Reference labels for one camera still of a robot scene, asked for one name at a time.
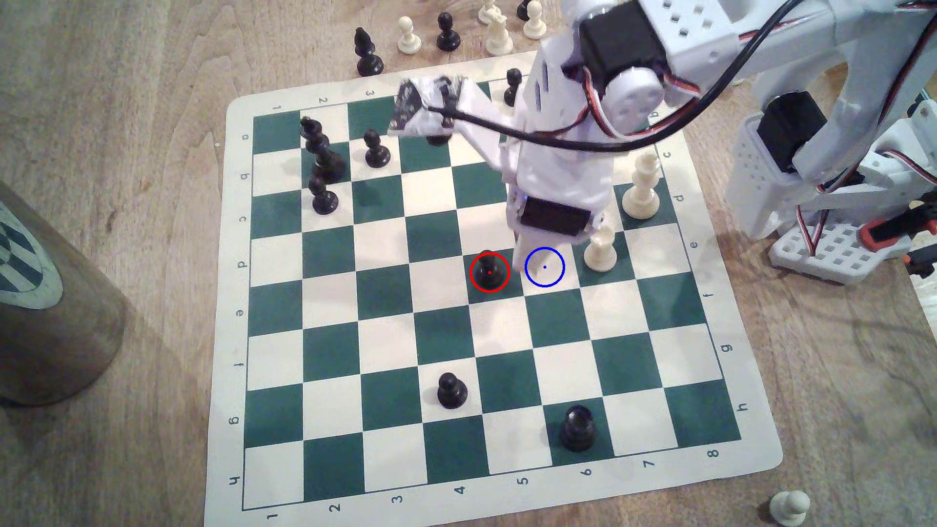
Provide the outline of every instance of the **black cable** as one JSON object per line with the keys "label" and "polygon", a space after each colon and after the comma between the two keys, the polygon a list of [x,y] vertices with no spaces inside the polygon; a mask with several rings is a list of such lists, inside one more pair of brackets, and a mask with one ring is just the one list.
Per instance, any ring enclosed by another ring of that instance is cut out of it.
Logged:
{"label": "black cable", "polygon": [[667,139],[668,137],[674,135],[675,133],[684,129],[693,119],[699,116],[706,108],[708,108],[716,98],[725,90],[726,87],[735,79],[739,71],[745,66],[749,61],[755,51],[761,46],[762,42],[765,41],[768,34],[771,33],[771,30],[774,29],[774,26],[783,20],[784,17],[788,15],[794,8],[796,8],[803,0],[787,0],[784,4],[771,15],[771,18],[765,22],[765,25],[758,30],[758,33],[749,40],[749,43],[746,44],[745,48],[742,49],[740,53],[732,64],[729,65],[729,68],[725,70],[722,76],[709,88],[709,91],[706,92],[698,101],[692,104],[692,107],[683,115],[681,115],[676,121],[673,122],[667,128],[664,128],[658,132],[655,132],[647,137],[636,139],[634,141],[628,141],[625,143],[594,143],[589,141],[568,141],[564,139],[556,139],[552,137],[543,137],[534,133],[527,133],[522,130],[518,130],[511,127],[506,127],[500,123],[494,121],[489,121],[487,119],[481,118],[477,115],[472,115],[470,113],[465,113],[459,111],[455,108],[454,105],[447,105],[445,108],[435,108],[428,107],[427,110],[430,112],[441,113],[444,117],[450,117],[452,119],[458,119],[460,121],[465,121],[473,125],[478,125],[482,128],[487,128],[489,130],[496,131],[498,133],[503,133],[509,137],[519,139],[521,141],[527,141],[528,143],[540,144],[543,146],[551,146],[554,148],[562,148],[564,150],[576,150],[580,152],[601,152],[601,153],[621,153],[621,152],[631,152],[632,150],[637,150],[639,148],[645,148],[651,146],[654,143]]}

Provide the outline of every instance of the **black chess piece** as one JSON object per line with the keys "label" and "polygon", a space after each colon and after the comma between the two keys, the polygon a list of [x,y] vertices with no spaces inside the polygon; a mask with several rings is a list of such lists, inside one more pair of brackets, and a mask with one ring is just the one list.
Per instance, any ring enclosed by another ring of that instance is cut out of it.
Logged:
{"label": "black chess piece", "polygon": [[300,136],[305,139],[305,149],[316,155],[316,164],[312,173],[331,185],[345,175],[345,160],[329,149],[329,137],[322,133],[322,123],[306,116],[300,120]]}
{"label": "black chess piece", "polygon": [[367,152],[364,153],[364,162],[367,166],[379,169],[391,162],[391,151],[380,144],[380,136],[373,128],[364,133],[364,144],[367,145]]}
{"label": "black chess piece", "polygon": [[374,54],[374,42],[363,27],[354,30],[354,54],[358,59],[358,74],[362,77],[378,75],[384,70],[384,61]]}
{"label": "black chess piece", "polygon": [[563,446],[572,452],[583,452],[592,447],[595,437],[595,422],[588,408],[577,404],[566,411],[559,429],[559,439]]}
{"label": "black chess piece", "polygon": [[501,259],[490,250],[482,251],[482,256],[475,263],[472,271],[475,284],[486,290],[501,287],[504,283],[504,264]]}
{"label": "black chess piece", "polygon": [[436,21],[442,30],[436,37],[436,47],[445,52],[454,52],[462,43],[462,38],[453,30],[453,15],[442,11]]}
{"label": "black chess piece", "polygon": [[460,381],[450,372],[445,372],[439,376],[439,389],[436,390],[436,397],[439,404],[454,410],[463,404],[469,397],[469,389],[466,384]]}
{"label": "black chess piece", "polygon": [[325,181],[317,175],[309,179],[309,191],[312,192],[312,209],[317,214],[332,214],[338,208],[338,196],[325,188]]}
{"label": "black chess piece", "polygon": [[508,89],[504,90],[504,104],[514,107],[514,101],[517,99],[517,86],[521,85],[521,70],[511,68],[508,70]]}

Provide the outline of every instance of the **chess piece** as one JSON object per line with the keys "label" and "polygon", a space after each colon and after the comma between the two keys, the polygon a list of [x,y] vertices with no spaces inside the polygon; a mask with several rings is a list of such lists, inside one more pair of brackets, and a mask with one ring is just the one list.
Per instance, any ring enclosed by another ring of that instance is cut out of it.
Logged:
{"label": "chess piece", "polygon": [[566,411],[563,425],[559,429],[559,440],[567,450],[583,452],[589,450],[595,443],[595,423],[592,412],[588,408],[577,404]]}
{"label": "chess piece", "polygon": [[436,22],[441,30],[436,37],[436,47],[445,52],[454,52],[462,43],[462,38],[453,30],[453,15],[442,11]]}
{"label": "chess piece", "polygon": [[615,232],[607,225],[603,225],[589,238],[588,247],[583,253],[586,266],[593,271],[604,273],[611,271],[618,263],[618,253],[612,244],[615,243]]}
{"label": "chess piece", "polygon": [[488,25],[491,23],[491,15],[488,14],[489,11],[494,11],[497,14],[501,14],[501,9],[495,5],[495,0],[484,0],[482,8],[478,10],[478,22]]}
{"label": "chess piece", "polygon": [[316,164],[312,167],[313,175],[322,178],[328,184],[337,182],[345,175],[345,160],[329,149],[329,137],[322,133],[322,123],[306,116],[300,120],[300,136],[305,139],[306,151],[316,155]]}
{"label": "chess piece", "polygon": [[363,27],[354,30],[354,53],[358,59],[358,74],[362,77],[378,75],[384,70],[384,61],[374,54],[374,42]]}
{"label": "chess piece", "polygon": [[338,208],[338,196],[325,188],[325,181],[317,175],[309,179],[309,191],[312,192],[312,210],[317,214],[332,214]]}
{"label": "chess piece", "polygon": [[400,17],[400,20],[397,21],[397,27],[403,33],[403,36],[397,41],[397,49],[408,55],[418,52],[420,46],[423,45],[423,41],[413,34],[413,19]]}
{"label": "chess piece", "polygon": [[488,35],[484,41],[484,48],[494,56],[502,56],[514,51],[514,41],[508,34],[508,17],[494,10],[488,11]]}
{"label": "chess piece", "polygon": [[508,70],[508,89],[504,90],[504,104],[514,107],[514,102],[517,100],[517,87],[521,85],[522,79],[520,69]]}
{"label": "chess piece", "polygon": [[537,0],[532,0],[528,4],[528,14],[530,20],[524,23],[524,36],[532,40],[538,40],[546,35],[546,24],[541,18],[543,15],[543,6]]}
{"label": "chess piece", "polygon": [[797,527],[807,517],[811,498],[803,490],[778,492],[768,504],[771,518],[783,527]]}
{"label": "chess piece", "polygon": [[367,146],[367,152],[364,153],[364,162],[367,166],[379,169],[391,162],[391,151],[380,144],[380,136],[373,128],[364,133],[364,144]]}
{"label": "chess piece", "polygon": [[661,208],[661,197],[654,191],[654,187],[661,180],[660,168],[661,162],[651,153],[642,154],[634,162],[634,187],[621,197],[621,208],[628,216],[648,219],[657,214],[657,209]]}
{"label": "chess piece", "polygon": [[439,399],[439,404],[443,407],[455,410],[465,404],[468,397],[469,389],[455,375],[447,371],[439,376],[439,388],[436,390],[436,398]]}

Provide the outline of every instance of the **green square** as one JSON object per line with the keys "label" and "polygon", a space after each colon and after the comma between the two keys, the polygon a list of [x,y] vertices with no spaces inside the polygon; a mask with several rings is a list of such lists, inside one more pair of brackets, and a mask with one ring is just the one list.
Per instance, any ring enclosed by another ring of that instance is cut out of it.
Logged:
{"label": "green square", "polygon": [[[335,183],[344,183],[346,181],[351,181],[351,157],[349,153],[349,144],[348,143],[333,143],[329,146],[329,149],[336,152],[342,159],[345,160],[345,173],[342,174]],[[316,164],[316,155],[312,152],[309,152],[305,148],[300,150],[300,165],[302,166],[302,171],[300,172],[303,177],[303,188],[309,187],[309,179],[312,177],[312,167]]]}
{"label": "green square", "polygon": [[660,388],[661,374],[648,333],[593,340],[603,395]]}
{"label": "green square", "polygon": [[533,351],[478,357],[475,367],[484,413],[540,405]]}
{"label": "green square", "polygon": [[303,278],[354,271],[351,226],[303,233]]}
{"label": "green square", "polygon": [[411,262],[462,254],[459,218],[455,211],[407,216],[407,249]]}
{"label": "green square", "polygon": [[244,448],[303,440],[303,385],[247,392]]}
{"label": "green square", "polygon": [[651,330],[706,322],[692,273],[640,279],[638,291]]}
{"label": "green square", "polygon": [[354,222],[366,223],[404,215],[404,190],[400,175],[351,183]]}
{"label": "green square", "polygon": [[303,283],[272,283],[250,288],[247,335],[267,335],[303,328]]}
{"label": "green square", "polygon": [[391,369],[362,375],[361,412],[365,430],[419,423],[423,412],[417,369]]}
{"label": "green square", "polygon": [[356,278],[358,280],[358,320],[389,317],[413,311],[407,264],[359,271]]}
{"label": "green square", "polygon": [[[631,183],[615,185],[616,203],[619,203],[619,205],[621,204],[621,197],[624,196],[625,191],[631,187],[634,187]],[[657,209],[657,213],[648,219],[634,219],[628,216],[624,211],[621,211],[621,225],[625,228],[625,231],[640,229],[641,227],[677,223],[677,213],[674,212],[674,202],[670,199],[670,189],[667,188],[667,181],[661,178],[661,181],[657,184],[657,187],[654,188],[654,191],[657,192],[657,195],[661,198],[661,208]]]}
{"label": "green square", "polygon": [[433,146],[425,137],[401,137],[400,170],[403,173],[449,166],[449,144]]}
{"label": "green square", "polygon": [[298,110],[254,117],[254,154],[298,147],[299,131]]}
{"label": "green square", "polygon": [[[563,417],[566,415],[566,411],[576,404],[588,408],[592,412],[592,421],[595,423],[595,444],[584,452],[568,450],[559,439],[559,431],[563,426]],[[554,466],[599,461],[611,459],[615,456],[615,450],[612,448],[612,435],[608,428],[608,418],[605,416],[605,405],[602,403],[601,398],[549,404],[543,407],[543,417],[546,420],[547,441],[550,442],[550,455],[553,457]]]}
{"label": "green square", "polygon": [[424,423],[423,438],[427,483],[488,475],[488,452],[480,415]]}
{"label": "green square", "polygon": [[664,388],[680,448],[742,438],[725,380]]}
{"label": "green square", "polygon": [[364,494],[362,434],[303,442],[303,480],[307,502]]}
{"label": "green square", "polygon": [[586,311],[578,289],[525,298],[533,347],[588,340]]}
{"label": "green square", "polygon": [[469,306],[414,313],[413,323],[419,364],[475,355]]}
{"label": "green square", "polygon": [[507,199],[501,173],[487,163],[453,167],[453,184],[455,206],[459,208],[504,203]]}
{"label": "green square", "polygon": [[514,256],[514,249],[506,248],[504,250],[493,250],[504,257],[504,260],[507,261],[507,270],[511,273],[508,277],[508,283],[504,285],[499,291],[489,293],[482,291],[481,289],[475,287],[471,283],[469,270],[471,269],[471,263],[475,261],[478,257],[478,254],[467,254],[462,257],[462,260],[465,263],[466,268],[466,288],[468,289],[468,302],[470,304],[476,304],[478,302],[487,302],[489,300],[501,300],[502,298],[515,298],[517,296],[522,296],[524,294],[524,288],[521,285],[521,275],[511,269],[511,258]]}
{"label": "green square", "polygon": [[250,202],[250,237],[299,233],[302,201],[299,190],[254,196]]}
{"label": "green square", "polygon": [[387,135],[387,126],[394,111],[394,98],[381,97],[349,103],[349,137],[361,139],[370,128],[378,135]]}
{"label": "green square", "polygon": [[358,373],[358,323],[303,330],[303,382]]}

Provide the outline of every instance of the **black pawn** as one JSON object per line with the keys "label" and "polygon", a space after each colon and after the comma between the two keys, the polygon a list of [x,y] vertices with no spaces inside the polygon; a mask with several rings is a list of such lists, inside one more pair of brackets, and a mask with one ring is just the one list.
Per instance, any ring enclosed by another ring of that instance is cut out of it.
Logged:
{"label": "black pawn", "polygon": [[582,405],[575,405],[566,411],[563,426],[559,430],[559,439],[568,450],[583,452],[595,443],[595,422],[592,412]]}
{"label": "black pawn", "polygon": [[462,43],[462,38],[453,30],[453,15],[442,11],[436,18],[436,22],[442,30],[442,33],[436,37],[436,47],[445,52],[454,52]]}
{"label": "black pawn", "polygon": [[317,214],[332,214],[338,208],[338,196],[325,189],[325,181],[317,175],[309,179],[309,191],[312,192],[312,209]]}
{"label": "black pawn", "polygon": [[364,144],[367,145],[367,152],[364,153],[367,166],[379,169],[391,162],[391,151],[380,144],[380,136],[373,128],[364,133]]}
{"label": "black pawn", "polygon": [[384,61],[374,54],[374,42],[363,27],[354,30],[354,54],[358,59],[358,74],[362,77],[378,75],[384,70]]}
{"label": "black pawn", "polygon": [[504,90],[504,104],[514,107],[514,101],[517,99],[517,86],[521,85],[521,70],[511,68],[508,70],[508,89]]}
{"label": "black pawn", "polygon": [[447,371],[439,376],[439,389],[436,390],[436,397],[443,407],[454,410],[465,404],[469,397],[469,389],[466,388],[465,383]]}

